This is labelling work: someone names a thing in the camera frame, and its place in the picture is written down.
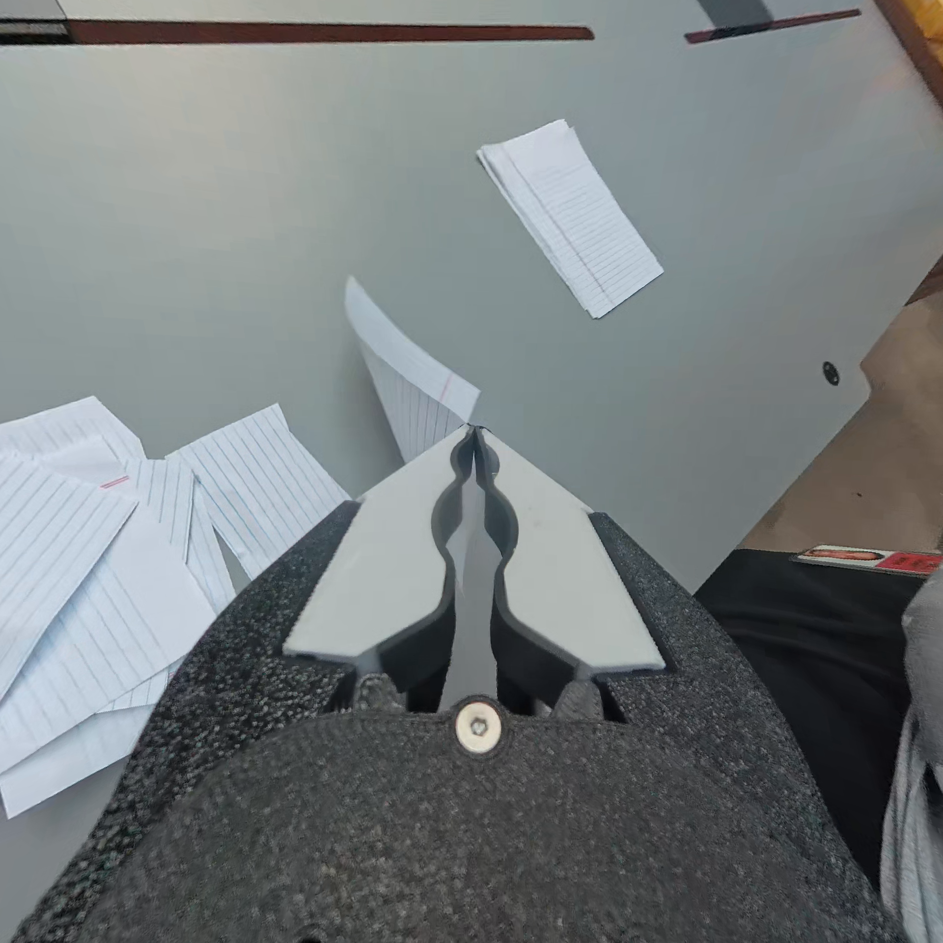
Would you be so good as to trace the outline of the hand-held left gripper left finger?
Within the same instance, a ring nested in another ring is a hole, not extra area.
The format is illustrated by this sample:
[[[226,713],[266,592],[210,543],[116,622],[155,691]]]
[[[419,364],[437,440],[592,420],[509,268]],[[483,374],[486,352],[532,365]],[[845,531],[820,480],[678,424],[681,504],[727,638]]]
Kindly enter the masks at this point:
[[[461,426],[341,509],[339,544],[283,653],[384,673],[400,692],[434,687],[455,632],[456,565],[474,429]]]

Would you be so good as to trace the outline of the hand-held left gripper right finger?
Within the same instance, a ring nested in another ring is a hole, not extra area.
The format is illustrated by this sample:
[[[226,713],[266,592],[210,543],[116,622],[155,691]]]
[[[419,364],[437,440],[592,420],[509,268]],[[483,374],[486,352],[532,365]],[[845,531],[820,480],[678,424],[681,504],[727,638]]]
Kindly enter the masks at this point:
[[[636,601],[598,515],[500,441],[475,430],[484,526],[500,559],[490,646],[499,699],[555,708],[566,688],[667,671],[667,654]]]

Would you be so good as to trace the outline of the lined paper sheet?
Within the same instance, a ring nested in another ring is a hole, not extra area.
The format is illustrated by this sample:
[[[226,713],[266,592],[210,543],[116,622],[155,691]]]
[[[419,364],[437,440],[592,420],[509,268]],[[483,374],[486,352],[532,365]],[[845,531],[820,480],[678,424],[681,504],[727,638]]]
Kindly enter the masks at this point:
[[[411,340],[353,277],[345,285],[347,321],[405,463],[472,418],[480,390]]]

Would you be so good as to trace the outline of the red white label card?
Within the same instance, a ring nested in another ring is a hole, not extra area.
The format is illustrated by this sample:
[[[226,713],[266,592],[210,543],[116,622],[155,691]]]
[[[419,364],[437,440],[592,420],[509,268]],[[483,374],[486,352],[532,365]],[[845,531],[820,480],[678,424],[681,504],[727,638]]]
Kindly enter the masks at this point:
[[[940,568],[942,554],[819,544],[793,555],[791,561],[819,567],[926,579]]]

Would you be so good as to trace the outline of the person's grey hooded sweatshirt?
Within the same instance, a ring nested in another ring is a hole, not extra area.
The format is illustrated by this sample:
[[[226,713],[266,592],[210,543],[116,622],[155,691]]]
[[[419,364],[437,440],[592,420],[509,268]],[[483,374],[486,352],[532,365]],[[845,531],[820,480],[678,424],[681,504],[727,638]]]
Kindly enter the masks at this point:
[[[902,617],[911,703],[883,825],[880,892],[914,942],[942,940],[942,572]]]

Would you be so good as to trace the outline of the stack of lined paper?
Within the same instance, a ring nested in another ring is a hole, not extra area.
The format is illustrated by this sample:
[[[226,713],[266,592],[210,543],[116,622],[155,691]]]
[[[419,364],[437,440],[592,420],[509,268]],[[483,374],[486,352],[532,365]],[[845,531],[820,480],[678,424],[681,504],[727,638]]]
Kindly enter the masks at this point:
[[[567,121],[483,145],[476,156],[591,318],[664,274]]]

